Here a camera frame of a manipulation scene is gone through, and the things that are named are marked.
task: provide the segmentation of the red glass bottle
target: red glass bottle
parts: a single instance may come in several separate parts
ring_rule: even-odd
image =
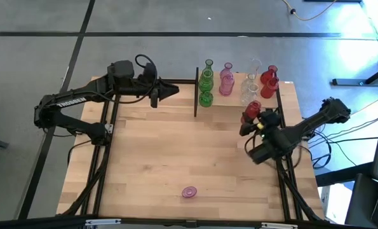
[[[265,99],[270,99],[278,88],[279,78],[275,76],[264,85],[264,88],[260,91],[260,95]]]
[[[247,119],[252,120],[252,119],[256,118],[260,113],[261,107],[262,106],[261,106],[260,102],[258,102],[258,101],[250,102],[249,105],[245,109],[245,115],[247,116]],[[242,124],[245,123],[244,114],[241,117],[241,123]]]
[[[275,73],[278,71],[278,68],[276,66],[269,66],[267,68],[267,71],[262,73],[262,75],[260,76],[260,81],[263,83],[263,84],[266,84],[266,82],[268,82],[270,79],[272,79],[273,77],[275,77]]]

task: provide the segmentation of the pink glass bottle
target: pink glass bottle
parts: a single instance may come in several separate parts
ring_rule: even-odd
[[[233,87],[234,87],[234,76],[233,74],[229,73],[226,74],[222,80],[221,80],[221,85],[220,85],[220,94],[223,96],[228,96],[231,95],[231,92],[233,92]]]
[[[260,95],[265,99],[270,99],[278,88],[279,78],[275,76],[264,85],[264,88],[260,91]]]
[[[222,79],[226,74],[231,74],[231,69],[233,68],[233,64],[230,62],[227,62],[224,64],[224,69],[220,72],[220,79]]]
[[[272,79],[275,75],[275,73],[278,71],[278,68],[276,66],[269,66],[267,68],[267,71],[262,73],[262,75],[260,76],[260,81],[263,83],[263,84],[266,84],[266,82],[268,82],[270,79]]]

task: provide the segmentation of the black cable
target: black cable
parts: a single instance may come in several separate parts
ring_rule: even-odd
[[[72,146],[70,149],[69,149],[69,152],[67,154],[67,166],[69,166],[69,163],[70,163],[70,157],[71,157],[71,154],[72,154],[72,151],[74,148],[78,147],[78,146],[81,146],[82,144],[86,144],[88,142],[91,142],[91,140],[88,140],[88,141],[85,141],[85,142],[82,142],[82,143],[79,143],[79,144],[75,144],[74,146]]]
[[[302,145],[298,145],[298,147],[305,149],[310,154],[310,159],[313,160],[313,154],[311,153],[310,149],[307,149],[306,147],[304,147]]]
[[[45,134],[48,134],[48,132],[44,128],[42,128],[42,130],[43,130],[43,132]],[[74,135],[72,135],[72,134],[68,134],[68,135],[57,135],[57,134],[54,134],[53,136],[54,137],[71,137],[71,136],[73,136],[74,137]]]
[[[340,144],[338,144],[338,143],[336,143],[336,145],[338,145],[338,147],[340,148],[340,150],[341,150],[341,152],[342,152],[342,154],[353,164],[353,165],[355,165],[356,166],[356,164],[351,160],[351,159],[349,159],[349,157],[347,156],[347,154],[344,152],[344,150],[342,150],[342,148],[341,148],[341,146],[340,146]]]
[[[332,154],[332,148],[331,148],[331,145],[330,143],[328,142],[328,138],[325,134],[323,133],[319,133],[319,132],[315,132],[315,134],[319,135],[320,137],[322,137],[326,143],[327,143],[327,146],[328,146],[328,153],[323,155],[323,156],[319,156],[318,158],[314,158],[312,159],[311,161],[313,162],[313,169],[321,169],[321,168],[324,168],[326,165],[328,165],[328,163],[330,163],[330,160],[331,160],[331,154]],[[316,167],[315,165],[323,158],[327,157],[327,160],[326,162],[321,165],[321,166],[318,166]]]
[[[328,136],[326,136],[325,134],[322,134],[322,133],[319,133],[319,132],[315,132],[315,134],[319,135],[320,137],[322,137],[324,140],[326,140],[326,143],[327,143],[327,146],[328,146],[328,150],[329,150],[329,153],[327,153],[326,155],[323,155],[323,156],[320,156],[318,158],[315,158],[315,159],[312,159],[312,161],[315,160],[314,164],[313,164],[313,169],[321,169],[321,168],[324,168],[326,165],[328,165],[328,163],[330,162],[331,160],[331,153],[332,153],[332,149],[331,149],[331,146],[330,144],[336,144],[338,145],[338,147],[340,148],[342,154],[353,164],[356,166],[356,164],[351,160],[349,159],[349,157],[347,156],[347,154],[344,152],[344,150],[342,150],[341,146],[338,144],[338,142],[334,142],[334,141],[331,141],[328,139]],[[322,166],[319,166],[319,167],[315,167],[315,165],[322,159],[322,158],[325,158],[327,156],[327,160],[326,162],[324,163],[324,165]]]
[[[359,141],[359,140],[369,140],[369,139],[378,139],[378,137],[363,137],[363,138],[359,138],[359,139],[345,139],[345,140],[330,142],[330,144],[333,144],[333,143],[337,144],[337,143],[345,142],[345,141]]]
[[[373,122],[373,121],[375,121],[375,120],[367,121],[367,122],[365,122],[365,123],[362,123],[361,125],[358,125],[358,126],[355,126],[355,127],[351,127],[351,128],[349,128],[348,130],[341,130],[340,132],[338,132],[338,133],[334,133],[334,134],[330,134],[330,135],[328,135],[327,137],[330,137],[330,136],[333,136],[333,135],[337,135],[337,134],[341,134],[341,133],[343,133],[343,132],[350,131],[350,130],[352,130],[352,129],[354,129],[354,128],[362,127],[362,126],[364,126],[365,124],[368,124],[368,123]],[[313,142],[309,142],[309,143],[314,143],[314,142],[319,141],[319,140],[320,140],[320,139],[317,139],[317,140],[314,140]]]

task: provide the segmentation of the pink bottle cap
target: pink bottle cap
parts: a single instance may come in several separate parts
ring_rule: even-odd
[[[195,194],[197,193],[197,189],[193,186],[190,186],[190,187],[187,187],[187,188],[184,188],[183,191],[182,191],[182,197],[184,198],[190,198],[190,197],[193,197],[195,196]]]

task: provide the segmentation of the black clamp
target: black clamp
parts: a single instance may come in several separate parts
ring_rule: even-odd
[[[197,220],[186,220],[186,227],[187,228],[197,228]]]

